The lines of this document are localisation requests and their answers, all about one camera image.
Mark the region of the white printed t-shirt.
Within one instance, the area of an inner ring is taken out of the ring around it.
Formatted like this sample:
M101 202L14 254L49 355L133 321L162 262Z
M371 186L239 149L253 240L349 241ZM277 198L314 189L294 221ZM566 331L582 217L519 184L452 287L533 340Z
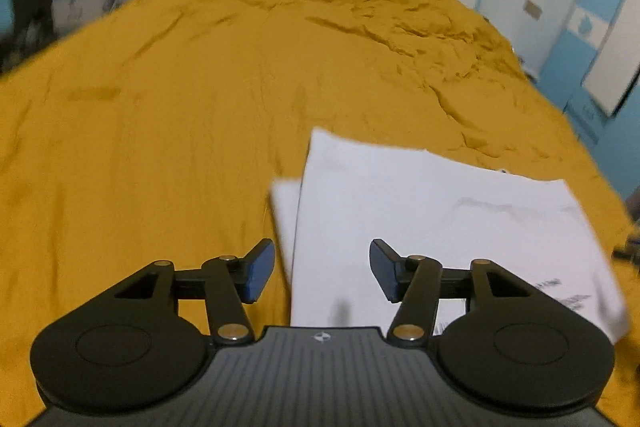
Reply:
M447 268L489 259L596 324L611 340L628 309L593 228L565 182L476 168L427 152L314 129L304 174L271 204L295 326L390 326L369 247Z

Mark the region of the wall switch plate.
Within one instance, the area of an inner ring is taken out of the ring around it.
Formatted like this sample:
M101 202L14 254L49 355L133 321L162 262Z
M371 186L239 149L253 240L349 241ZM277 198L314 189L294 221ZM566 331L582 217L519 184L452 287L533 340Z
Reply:
M533 2L533 0L525 0L523 11L533 20L540 20L542 15L541 6Z

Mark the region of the blue white wardrobe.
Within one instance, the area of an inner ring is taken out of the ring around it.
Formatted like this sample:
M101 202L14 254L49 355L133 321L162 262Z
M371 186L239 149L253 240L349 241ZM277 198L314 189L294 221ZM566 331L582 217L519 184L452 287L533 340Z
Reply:
M639 186L639 0L575 0L538 89L614 190L632 193Z

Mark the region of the mustard yellow quilt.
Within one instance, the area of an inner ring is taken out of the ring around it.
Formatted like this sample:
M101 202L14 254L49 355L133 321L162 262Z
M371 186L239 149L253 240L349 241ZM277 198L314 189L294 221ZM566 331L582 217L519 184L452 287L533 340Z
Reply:
M132 0L1 79L1 421L42 403L48 324L155 259L273 233L312 129L564 179L601 245L622 200L510 43L458 0Z

